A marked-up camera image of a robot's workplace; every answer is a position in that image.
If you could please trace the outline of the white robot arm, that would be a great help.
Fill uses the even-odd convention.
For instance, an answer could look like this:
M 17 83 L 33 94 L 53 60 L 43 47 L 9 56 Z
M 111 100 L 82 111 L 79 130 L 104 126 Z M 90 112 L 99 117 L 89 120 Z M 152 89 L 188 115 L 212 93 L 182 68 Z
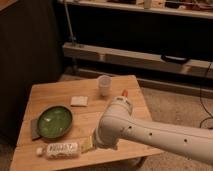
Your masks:
M 124 139 L 213 165 L 213 131 L 137 119 L 132 109 L 126 97 L 114 97 L 94 130 L 94 145 L 114 148 Z

